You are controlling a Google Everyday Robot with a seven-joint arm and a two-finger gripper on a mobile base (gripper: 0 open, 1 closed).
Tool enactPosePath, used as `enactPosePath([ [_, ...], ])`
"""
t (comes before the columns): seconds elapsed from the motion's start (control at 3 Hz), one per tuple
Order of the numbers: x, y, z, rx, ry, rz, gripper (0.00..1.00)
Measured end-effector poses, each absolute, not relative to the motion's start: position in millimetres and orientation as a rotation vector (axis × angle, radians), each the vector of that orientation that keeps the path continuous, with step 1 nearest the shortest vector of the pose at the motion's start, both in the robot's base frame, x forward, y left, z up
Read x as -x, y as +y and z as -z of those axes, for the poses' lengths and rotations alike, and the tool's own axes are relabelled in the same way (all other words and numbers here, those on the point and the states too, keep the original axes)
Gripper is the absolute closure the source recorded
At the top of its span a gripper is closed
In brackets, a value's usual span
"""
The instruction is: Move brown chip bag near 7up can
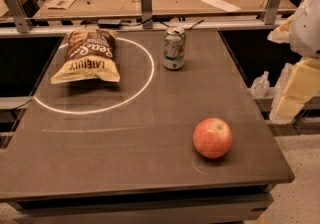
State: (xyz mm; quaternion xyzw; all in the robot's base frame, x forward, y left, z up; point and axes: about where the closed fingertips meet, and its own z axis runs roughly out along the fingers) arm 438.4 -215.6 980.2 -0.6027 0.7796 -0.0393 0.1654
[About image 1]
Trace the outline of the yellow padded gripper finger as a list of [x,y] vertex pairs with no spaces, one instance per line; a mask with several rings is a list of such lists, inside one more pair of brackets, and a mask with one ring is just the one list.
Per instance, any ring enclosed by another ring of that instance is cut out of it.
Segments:
[[293,15],[289,16],[279,27],[269,33],[267,39],[274,43],[288,43],[293,18]]
[[276,124],[291,123],[319,92],[319,59],[303,57],[296,64],[286,63],[275,85],[269,119]]

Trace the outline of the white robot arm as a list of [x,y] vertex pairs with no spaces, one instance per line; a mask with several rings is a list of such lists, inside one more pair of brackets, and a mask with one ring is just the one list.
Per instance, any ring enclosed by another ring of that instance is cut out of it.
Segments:
[[269,114],[273,123],[288,124],[320,92],[320,0],[304,0],[267,39],[289,43],[301,56],[296,64],[286,63],[282,69]]

